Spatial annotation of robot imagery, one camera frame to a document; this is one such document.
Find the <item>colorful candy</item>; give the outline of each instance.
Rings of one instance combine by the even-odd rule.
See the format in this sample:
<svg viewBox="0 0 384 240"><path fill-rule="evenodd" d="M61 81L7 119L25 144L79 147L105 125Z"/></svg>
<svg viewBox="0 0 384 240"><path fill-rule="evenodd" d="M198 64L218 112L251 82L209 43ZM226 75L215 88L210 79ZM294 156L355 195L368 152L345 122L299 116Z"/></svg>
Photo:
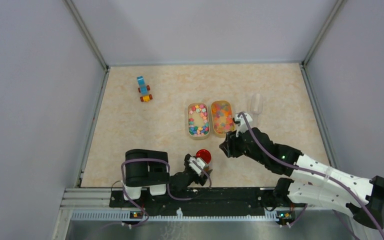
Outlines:
<svg viewBox="0 0 384 240"><path fill-rule="evenodd" d="M233 113L227 101L215 101L211 104L212 122L214 131L218 134L225 134L235 130Z"/></svg>
<svg viewBox="0 0 384 240"><path fill-rule="evenodd" d="M188 113L189 134L194 137L207 135L210 132L207 107L203 103L196 104L188 109Z"/></svg>

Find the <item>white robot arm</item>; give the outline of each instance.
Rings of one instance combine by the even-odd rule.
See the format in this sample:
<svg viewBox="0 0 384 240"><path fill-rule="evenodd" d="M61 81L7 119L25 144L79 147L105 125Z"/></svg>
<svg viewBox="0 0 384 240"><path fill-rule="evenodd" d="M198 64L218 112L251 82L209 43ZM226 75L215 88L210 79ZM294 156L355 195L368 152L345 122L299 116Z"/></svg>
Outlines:
<svg viewBox="0 0 384 240"><path fill-rule="evenodd" d="M246 122L252 122L252 118L246 113L236 114L234 122L237 130L226 134L225 141L220 144L220 148L228 158L245 155L264 165L273 173L290 177L280 178L277 182L273 192L276 199L282 201L282 198L288 198L296 204L309 204L336 210L353 217L364 226L375 229L376 225L362 209L362 203L383 229L383 177L375 176L372 179L357 177L322 164L298 149L273 143L267 134L256 127L250 128L249 124L246 124ZM323 176L301 169L316 171L322 173ZM333 179L341 182L347 189Z"/></svg>

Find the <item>white wall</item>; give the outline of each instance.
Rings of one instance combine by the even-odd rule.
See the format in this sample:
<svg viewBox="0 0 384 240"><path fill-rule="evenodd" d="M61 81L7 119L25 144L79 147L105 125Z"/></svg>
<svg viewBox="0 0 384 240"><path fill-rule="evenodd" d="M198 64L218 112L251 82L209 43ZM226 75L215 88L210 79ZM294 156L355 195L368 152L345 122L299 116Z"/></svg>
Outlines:
<svg viewBox="0 0 384 240"><path fill-rule="evenodd" d="M109 65L302 61L336 0L74 0Z"/></svg>
<svg viewBox="0 0 384 240"><path fill-rule="evenodd" d="M102 79L61 0L0 0L0 240L51 238Z"/></svg>
<svg viewBox="0 0 384 240"><path fill-rule="evenodd" d="M348 1L309 74L339 166L384 177L384 1Z"/></svg>

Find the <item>red cap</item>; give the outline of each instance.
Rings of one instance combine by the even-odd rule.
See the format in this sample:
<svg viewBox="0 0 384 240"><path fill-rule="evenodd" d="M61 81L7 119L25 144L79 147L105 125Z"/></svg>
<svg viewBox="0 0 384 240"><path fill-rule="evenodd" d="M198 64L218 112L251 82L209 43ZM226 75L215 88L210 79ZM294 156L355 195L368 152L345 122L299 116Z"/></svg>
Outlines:
<svg viewBox="0 0 384 240"><path fill-rule="evenodd" d="M207 149L201 149L197 151L195 157L202 158L206 164L211 162L211 153Z"/></svg>

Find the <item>beige floor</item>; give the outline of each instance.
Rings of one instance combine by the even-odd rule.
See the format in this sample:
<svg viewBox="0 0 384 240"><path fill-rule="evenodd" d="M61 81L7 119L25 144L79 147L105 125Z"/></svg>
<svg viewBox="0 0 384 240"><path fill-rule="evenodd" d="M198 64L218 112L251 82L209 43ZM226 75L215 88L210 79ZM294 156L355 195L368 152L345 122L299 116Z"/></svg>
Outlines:
<svg viewBox="0 0 384 240"><path fill-rule="evenodd" d="M141 102L137 76L150 85L153 100ZM168 152L171 174L183 171L186 154L212 154L214 187L271 187L279 175L247 157L226 158L223 138L193 140L187 135L186 107L227 100L233 112L246 111L252 93L264 98L258 127L276 143L300 149L327 164L319 129L299 65L226 64L112 67L97 119L82 187L109 187L121 179L130 149Z"/></svg>

